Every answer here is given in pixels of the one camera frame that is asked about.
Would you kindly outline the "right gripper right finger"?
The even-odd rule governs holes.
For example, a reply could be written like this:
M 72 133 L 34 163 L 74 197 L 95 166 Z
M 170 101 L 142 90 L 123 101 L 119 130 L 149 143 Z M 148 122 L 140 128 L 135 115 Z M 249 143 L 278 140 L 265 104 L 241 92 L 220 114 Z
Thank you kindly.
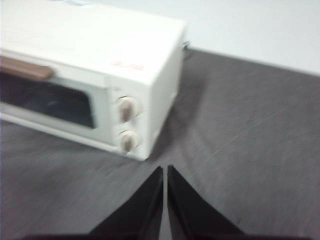
M 173 166 L 167 167 L 167 199 L 188 240 L 240 240 L 246 234 L 212 207 Z

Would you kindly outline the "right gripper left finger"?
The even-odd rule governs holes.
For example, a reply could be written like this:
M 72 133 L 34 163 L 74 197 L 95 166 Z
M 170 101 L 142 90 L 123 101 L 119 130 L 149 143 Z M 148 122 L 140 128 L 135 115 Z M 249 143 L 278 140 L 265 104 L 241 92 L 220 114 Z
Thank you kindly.
M 133 195 L 93 230 L 99 240 L 144 240 L 163 204 L 163 168 L 157 167 Z

